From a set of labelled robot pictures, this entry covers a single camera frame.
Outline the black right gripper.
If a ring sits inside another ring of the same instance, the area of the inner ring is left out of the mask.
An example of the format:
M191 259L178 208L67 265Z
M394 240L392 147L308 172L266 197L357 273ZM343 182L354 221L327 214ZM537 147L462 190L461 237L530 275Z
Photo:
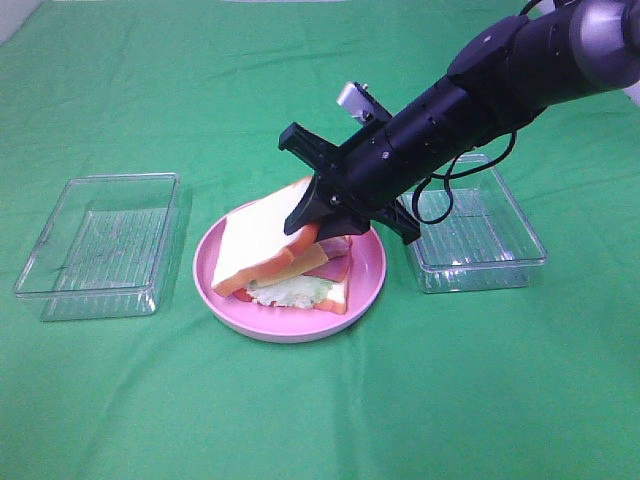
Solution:
M321 242L365 234L377 221L405 244L420 237L418 221L397 200L414 181L394 163L385 126L383 121L367 123L340 146L296 122L280 134L278 148L314 170L301 200L285 219L285 234L318 221L316 241Z

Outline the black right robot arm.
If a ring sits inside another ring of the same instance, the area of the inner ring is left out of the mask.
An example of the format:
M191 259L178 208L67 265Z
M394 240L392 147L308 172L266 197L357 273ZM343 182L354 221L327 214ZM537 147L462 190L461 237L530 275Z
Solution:
M314 171L284 230L313 224L323 240L363 234L376 221L411 243L424 218L402 206L402 193L419 195L432 178L450 182L457 157L515 137L549 106L638 79L637 2L559 1L536 19L521 12L481 32L396 114L350 82L338 103L361 125L351 138L334 145L298 124L280 135L280 148Z

